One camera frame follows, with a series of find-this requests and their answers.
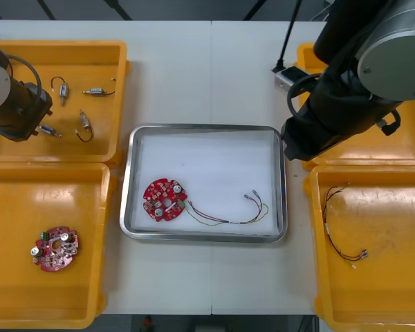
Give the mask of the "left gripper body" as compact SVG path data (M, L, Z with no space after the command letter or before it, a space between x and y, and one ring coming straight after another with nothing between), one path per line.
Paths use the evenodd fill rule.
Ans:
M51 96L43 90L36 105L11 108L10 113L5 113L0 119L0 135L14 142L23 142L37 135L36 128L46 116L53 114L52 105Z

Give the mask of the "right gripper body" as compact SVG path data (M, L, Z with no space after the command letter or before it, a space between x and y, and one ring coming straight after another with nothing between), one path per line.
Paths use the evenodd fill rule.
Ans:
M283 125L281 137L287 159L303 161L310 161L347 139L346 135L327 131L316 120L305 124L294 117L287 119Z

